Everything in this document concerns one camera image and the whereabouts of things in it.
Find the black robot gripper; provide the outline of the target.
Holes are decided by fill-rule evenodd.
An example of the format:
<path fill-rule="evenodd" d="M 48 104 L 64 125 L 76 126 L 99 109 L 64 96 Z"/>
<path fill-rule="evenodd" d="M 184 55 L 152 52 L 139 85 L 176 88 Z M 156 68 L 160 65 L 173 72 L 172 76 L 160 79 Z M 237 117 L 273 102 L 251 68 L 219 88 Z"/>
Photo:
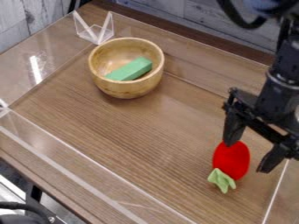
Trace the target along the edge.
<path fill-rule="evenodd" d="M 229 147 L 249 127 L 273 148 L 264 155 L 256 172 L 269 173 L 281 161 L 299 160 L 299 80 L 280 73 L 265 73 L 265 83 L 259 94 L 233 87 L 224 101 L 225 111 L 223 142 Z"/>

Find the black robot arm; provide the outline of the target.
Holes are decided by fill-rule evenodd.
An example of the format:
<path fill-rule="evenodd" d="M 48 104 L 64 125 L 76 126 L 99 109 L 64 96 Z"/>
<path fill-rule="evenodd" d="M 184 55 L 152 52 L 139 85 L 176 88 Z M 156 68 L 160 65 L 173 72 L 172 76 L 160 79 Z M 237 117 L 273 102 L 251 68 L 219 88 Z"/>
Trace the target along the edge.
<path fill-rule="evenodd" d="M 224 102 L 223 141 L 232 145 L 252 129 L 273 144 L 256 170 L 269 173 L 285 159 L 299 160 L 299 0 L 245 0 L 256 13 L 247 21 L 231 0 L 216 0 L 229 20 L 253 30 L 268 19 L 280 22 L 275 60 L 259 94 L 232 88 Z"/>

